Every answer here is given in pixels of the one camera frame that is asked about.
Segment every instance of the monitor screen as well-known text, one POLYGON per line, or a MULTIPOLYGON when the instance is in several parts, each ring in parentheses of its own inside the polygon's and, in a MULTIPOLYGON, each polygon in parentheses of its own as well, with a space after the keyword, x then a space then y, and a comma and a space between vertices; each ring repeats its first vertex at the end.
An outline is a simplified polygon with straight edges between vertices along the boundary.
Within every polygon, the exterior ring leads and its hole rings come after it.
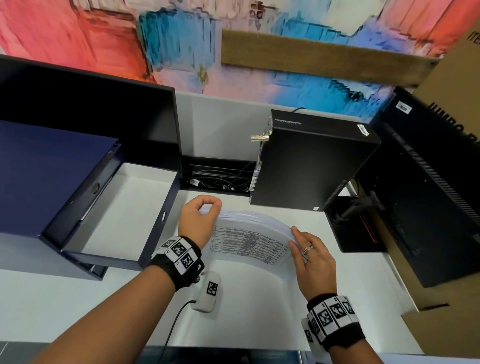
POLYGON ((0 56, 0 120, 114 137, 127 162, 181 173, 172 87, 0 56))

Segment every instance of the hand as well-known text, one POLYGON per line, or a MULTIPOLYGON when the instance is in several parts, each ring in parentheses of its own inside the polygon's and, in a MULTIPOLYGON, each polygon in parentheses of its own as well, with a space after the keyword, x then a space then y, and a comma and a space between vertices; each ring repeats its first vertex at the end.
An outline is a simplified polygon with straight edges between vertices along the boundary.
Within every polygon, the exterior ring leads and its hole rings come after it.
POLYGON ((336 293, 336 262, 325 244, 319 237, 300 232, 295 226, 292 226, 292 233, 302 250, 313 245, 313 249, 307 253, 308 260, 305 263, 298 246, 291 240, 288 242, 300 291, 307 301, 323 293, 336 293))
POLYGON ((178 235, 192 239, 203 249, 212 237, 213 226, 221 207, 222 201, 219 198, 204 194, 195 197, 181 209, 178 235), (207 214, 202 215, 198 210, 204 204, 212 204, 212 207, 207 214))

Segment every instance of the person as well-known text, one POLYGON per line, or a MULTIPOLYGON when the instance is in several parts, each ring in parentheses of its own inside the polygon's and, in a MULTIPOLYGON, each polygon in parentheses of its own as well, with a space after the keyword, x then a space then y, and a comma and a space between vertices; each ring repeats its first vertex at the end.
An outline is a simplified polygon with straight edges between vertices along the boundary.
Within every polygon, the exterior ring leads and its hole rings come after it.
MULTIPOLYGON (((207 195, 188 202, 181 210, 178 236, 188 237, 203 249, 210 241, 221 207, 220 199, 207 195), (205 215, 199 212, 203 204, 212 204, 205 215)), ((288 242, 301 293, 308 302, 325 294, 336 296, 336 263, 322 240, 296 227, 292 227, 292 233, 301 249, 309 248, 305 262, 297 245, 288 242)), ((165 270, 147 266, 61 334, 33 363, 135 362, 175 291, 176 284, 165 270)), ((335 364, 382 363, 365 339, 347 348, 334 345, 329 354, 335 364)))

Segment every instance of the finger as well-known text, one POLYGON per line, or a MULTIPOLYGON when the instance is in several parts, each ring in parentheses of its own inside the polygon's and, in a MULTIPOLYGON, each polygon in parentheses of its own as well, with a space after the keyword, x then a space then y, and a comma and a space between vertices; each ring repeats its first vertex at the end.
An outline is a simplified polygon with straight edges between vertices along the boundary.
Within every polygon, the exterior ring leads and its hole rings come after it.
POLYGON ((187 202, 185 206, 192 207, 199 210, 204 204, 212 204, 212 205, 217 204, 219 206, 222 206, 222 201, 217 197, 208 196, 206 194, 200 194, 194 199, 187 202))
POLYGON ((210 219, 212 223, 215 223, 218 214, 220 214, 220 210, 222 209, 221 203, 222 202, 220 201, 220 205, 218 203, 213 204, 210 211, 206 214, 207 218, 210 219))
POLYGON ((309 232, 302 231, 302 235, 309 241, 310 244, 313 245, 313 247, 322 255, 330 255, 330 252, 328 251, 328 248, 325 246, 324 242, 322 242, 322 239, 320 239, 318 236, 315 236, 313 234, 310 234, 309 232))
POLYGON ((300 230, 297 229, 296 226, 292 226, 292 234, 297 240, 298 244, 300 245, 300 248, 305 249, 307 246, 310 246, 310 242, 303 236, 300 230))
POLYGON ((299 247, 290 240, 288 242, 288 247, 292 253, 293 263, 295 264, 295 269, 297 273, 300 273, 305 270, 305 262, 303 261, 303 256, 300 252, 299 247))

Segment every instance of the wallpaper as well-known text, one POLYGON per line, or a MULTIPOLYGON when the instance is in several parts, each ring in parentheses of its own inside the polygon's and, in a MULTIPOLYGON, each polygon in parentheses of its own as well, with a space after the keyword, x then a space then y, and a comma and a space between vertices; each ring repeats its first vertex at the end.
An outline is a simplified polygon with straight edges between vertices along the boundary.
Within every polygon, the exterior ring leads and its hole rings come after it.
POLYGON ((0 0, 0 52, 369 121, 391 87, 221 65, 222 28, 441 57, 479 15, 480 0, 0 0))

